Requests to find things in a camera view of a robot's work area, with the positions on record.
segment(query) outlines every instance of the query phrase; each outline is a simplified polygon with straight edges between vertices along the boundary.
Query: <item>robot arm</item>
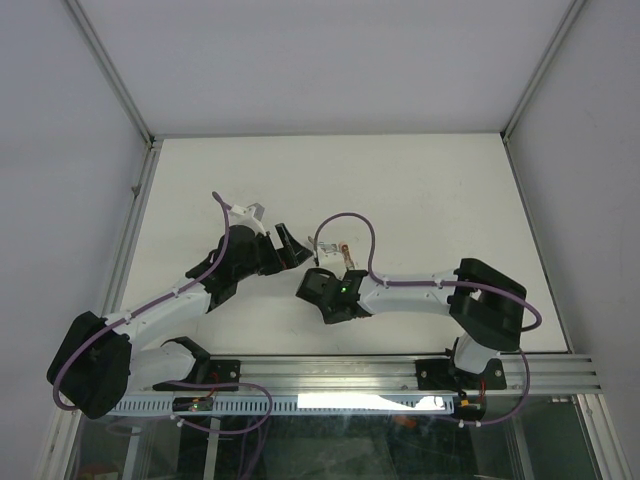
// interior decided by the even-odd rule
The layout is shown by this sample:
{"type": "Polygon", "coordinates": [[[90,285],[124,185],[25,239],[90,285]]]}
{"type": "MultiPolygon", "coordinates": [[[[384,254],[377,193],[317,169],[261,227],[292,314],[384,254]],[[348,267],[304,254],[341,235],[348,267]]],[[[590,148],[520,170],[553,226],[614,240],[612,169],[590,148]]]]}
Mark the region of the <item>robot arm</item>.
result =
{"type": "Polygon", "coordinates": [[[275,227],[283,245],[276,249],[261,223],[263,211],[259,204],[231,207],[235,222],[229,228],[227,249],[217,269],[205,275],[221,251],[224,237],[207,258],[155,297],[167,297],[166,301],[151,299],[103,318],[91,312],[77,317],[49,367],[47,380],[54,384],[65,362],[92,335],[124,318],[126,322],[84,351],[62,379],[60,391],[87,417],[105,415],[126,392],[143,387],[169,380],[203,383],[209,354],[190,339],[173,339],[159,348],[144,347],[168,329],[222,305],[235,295],[241,280],[295,268],[311,257],[311,251],[296,242],[284,224],[275,227]]]}
{"type": "Polygon", "coordinates": [[[347,270],[344,277],[324,268],[307,270],[296,296],[316,305],[326,324],[383,312],[419,312],[453,318],[465,330],[453,351],[453,367],[480,374],[498,352],[520,348],[524,309],[503,296],[442,286],[471,281],[506,290],[519,298],[525,288],[480,260],[466,258],[455,270],[419,276],[382,276],[380,284],[366,270],[347,270]],[[416,285],[434,283],[433,286],[416,285]]]}

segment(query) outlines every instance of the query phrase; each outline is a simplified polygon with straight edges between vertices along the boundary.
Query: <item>purple cable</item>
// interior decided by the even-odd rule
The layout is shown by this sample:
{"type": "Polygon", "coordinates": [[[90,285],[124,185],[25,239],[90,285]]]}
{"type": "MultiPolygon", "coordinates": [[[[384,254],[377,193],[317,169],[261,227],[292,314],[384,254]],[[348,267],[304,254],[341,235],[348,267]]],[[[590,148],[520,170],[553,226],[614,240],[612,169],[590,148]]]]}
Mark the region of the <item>purple cable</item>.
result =
{"type": "MultiPolygon", "coordinates": [[[[217,192],[213,192],[213,198],[216,200],[216,202],[220,204],[220,207],[222,207],[222,215],[224,216],[224,240],[222,242],[222,247],[220,248],[220,252],[218,253],[217,258],[215,259],[215,262],[213,262],[211,267],[209,267],[209,269],[206,272],[204,272],[202,275],[200,275],[198,278],[187,283],[185,286],[181,287],[178,290],[179,294],[184,293],[186,290],[190,289],[196,283],[199,283],[202,279],[211,275],[211,273],[213,273],[213,271],[216,268],[218,268],[218,265],[220,265],[220,262],[222,261],[224,254],[227,251],[227,245],[229,244],[229,229],[230,229],[228,210],[230,209],[230,207],[224,202],[224,200],[222,200],[222,198],[217,192]]],[[[135,319],[137,316],[146,312],[147,310],[173,297],[174,297],[173,292],[170,292],[150,301],[149,303],[131,312],[131,320],[135,319]]],[[[56,379],[53,382],[53,401],[58,406],[58,408],[68,412],[78,409],[78,407],[76,407],[75,405],[66,405],[65,403],[62,402],[62,399],[60,398],[60,385],[62,383],[62,379],[69,371],[69,368],[71,368],[71,365],[73,365],[73,363],[80,357],[80,355],[82,355],[91,345],[93,345],[96,342],[96,340],[101,338],[103,335],[106,335],[111,330],[114,330],[119,326],[123,325],[124,323],[126,323],[126,319],[121,318],[120,320],[117,320],[112,324],[107,325],[102,330],[91,335],[91,337],[89,337],[82,345],[80,345],[80,347],[78,347],[78,349],[75,352],[73,352],[73,354],[71,354],[71,356],[67,359],[64,365],[62,365],[62,368],[58,372],[58,375],[56,376],[56,379]]]]}
{"type": "MultiPolygon", "coordinates": [[[[253,423],[253,419],[251,422],[249,422],[249,425],[247,426],[251,426],[253,423]]],[[[240,476],[242,475],[242,470],[244,467],[244,449],[247,447],[247,438],[248,438],[249,434],[245,433],[244,435],[242,435],[242,443],[240,445],[240,460],[238,461],[238,475],[236,476],[236,480],[240,480],[240,476]]]]}
{"type": "Polygon", "coordinates": [[[193,388],[197,390],[212,389],[212,388],[227,388],[227,387],[249,387],[249,388],[255,388],[256,390],[260,390],[262,393],[264,393],[264,396],[267,397],[267,400],[269,401],[269,407],[267,408],[267,413],[265,413],[262,416],[262,418],[258,420],[256,423],[254,423],[253,425],[247,428],[242,428],[240,430],[214,430],[211,428],[202,427],[193,422],[185,420],[184,418],[178,415],[175,415],[175,418],[183,422],[185,425],[195,428],[196,430],[200,430],[202,432],[214,433],[216,435],[242,435],[243,433],[252,432],[257,428],[260,428],[260,425],[262,425],[264,422],[267,421],[267,419],[269,418],[269,415],[271,415],[271,412],[273,411],[273,397],[271,396],[271,394],[266,388],[264,388],[261,385],[256,385],[255,383],[247,383],[247,382],[215,383],[212,385],[199,385],[197,383],[187,383],[187,382],[167,382],[167,383],[171,385],[175,385],[176,387],[187,387],[187,388],[193,388]]]}
{"type": "MultiPolygon", "coordinates": [[[[316,233],[313,237],[313,245],[314,245],[314,255],[316,258],[318,258],[318,252],[317,252],[317,247],[316,245],[318,245],[318,238],[320,237],[320,232],[322,231],[322,229],[331,221],[335,220],[336,218],[341,218],[341,217],[355,217],[359,220],[362,220],[367,227],[369,228],[369,233],[371,234],[371,248],[369,250],[369,258],[367,259],[367,270],[369,271],[369,276],[371,277],[371,279],[380,284],[380,285],[388,285],[390,287],[438,287],[438,284],[433,281],[433,280],[417,280],[417,281],[397,281],[397,280],[389,280],[389,281],[384,281],[382,278],[378,277],[375,272],[373,271],[373,256],[376,252],[376,232],[373,228],[373,224],[369,221],[369,219],[367,217],[365,217],[364,215],[361,215],[359,213],[356,212],[342,212],[342,213],[336,213],[335,215],[330,216],[329,218],[327,218],[324,222],[322,222],[320,224],[320,226],[318,227],[318,229],[316,230],[316,233]]],[[[523,306],[524,308],[526,308],[527,310],[529,310],[533,316],[535,317],[535,322],[531,325],[528,325],[526,327],[522,327],[522,331],[523,332],[529,332],[531,330],[535,330],[536,328],[538,328],[540,325],[542,325],[542,314],[533,306],[531,305],[529,302],[527,302],[526,300],[523,300],[522,298],[512,294],[511,292],[508,292],[506,290],[502,290],[500,288],[496,288],[496,287],[492,287],[491,285],[484,285],[482,283],[475,283],[475,282],[464,282],[464,281],[443,281],[441,283],[442,287],[466,287],[466,288],[474,288],[477,290],[484,290],[486,292],[490,292],[490,293],[495,293],[497,295],[501,295],[505,298],[508,298],[509,300],[512,300],[514,302],[516,302],[517,304],[523,306]]]]}
{"type": "Polygon", "coordinates": [[[258,464],[258,460],[260,459],[260,455],[262,454],[262,450],[264,449],[264,445],[267,442],[267,435],[269,434],[269,426],[270,424],[267,423],[267,427],[265,428],[264,435],[262,434],[261,430],[258,430],[258,435],[259,435],[258,446],[256,447],[256,451],[253,454],[253,458],[249,462],[249,465],[247,465],[247,469],[242,474],[242,477],[240,477],[240,480],[249,480],[251,478],[251,475],[253,474],[253,470],[256,468],[256,465],[258,464]]]}

